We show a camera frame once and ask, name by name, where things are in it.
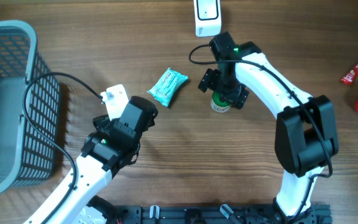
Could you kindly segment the green lid jar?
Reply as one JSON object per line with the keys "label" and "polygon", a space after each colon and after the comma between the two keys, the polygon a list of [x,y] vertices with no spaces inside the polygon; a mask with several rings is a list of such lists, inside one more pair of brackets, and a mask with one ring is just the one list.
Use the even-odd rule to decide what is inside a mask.
{"label": "green lid jar", "polygon": [[215,112],[225,113],[231,108],[231,105],[228,102],[221,101],[220,96],[220,93],[215,91],[213,92],[211,99],[211,107]]}

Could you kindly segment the teal tissue pack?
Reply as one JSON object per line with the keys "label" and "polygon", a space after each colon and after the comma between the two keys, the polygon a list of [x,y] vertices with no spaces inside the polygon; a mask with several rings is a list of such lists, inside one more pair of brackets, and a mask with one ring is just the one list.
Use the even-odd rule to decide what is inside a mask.
{"label": "teal tissue pack", "polygon": [[182,75],[168,67],[158,82],[147,92],[162,105],[168,107],[175,92],[187,80],[188,77],[186,75]]}

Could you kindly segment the red Nescafe stick sachet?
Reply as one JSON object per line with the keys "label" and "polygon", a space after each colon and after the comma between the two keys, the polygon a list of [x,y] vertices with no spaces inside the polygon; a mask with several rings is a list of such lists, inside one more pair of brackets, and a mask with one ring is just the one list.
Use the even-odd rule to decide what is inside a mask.
{"label": "red Nescafe stick sachet", "polygon": [[343,76],[340,79],[340,81],[345,85],[352,85],[357,77],[358,77],[358,62],[345,76]]}

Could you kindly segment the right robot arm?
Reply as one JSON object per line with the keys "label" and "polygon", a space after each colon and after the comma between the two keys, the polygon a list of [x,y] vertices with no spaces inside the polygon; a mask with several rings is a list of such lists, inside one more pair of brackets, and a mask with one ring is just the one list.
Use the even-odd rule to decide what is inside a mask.
{"label": "right robot arm", "polygon": [[331,223],[329,205],[310,201],[316,180],[332,176],[331,159],[339,150],[331,101],[289,82],[252,42],[238,45],[224,32],[208,46],[216,69],[208,69],[198,87],[213,92],[212,109],[241,109],[253,92],[276,120],[274,149],[284,170],[280,191],[271,205],[248,206],[242,222]]}

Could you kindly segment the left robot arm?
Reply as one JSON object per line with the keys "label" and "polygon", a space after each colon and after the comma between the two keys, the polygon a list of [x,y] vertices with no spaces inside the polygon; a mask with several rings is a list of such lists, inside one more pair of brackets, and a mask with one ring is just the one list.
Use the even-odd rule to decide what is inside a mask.
{"label": "left robot arm", "polygon": [[27,220],[28,223],[109,223],[111,204],[97,196],[125,166],[135,163],[142,134],[154,125],[156,106],[139,96],[104,97],[107,115],[81,148],[73,170]]}

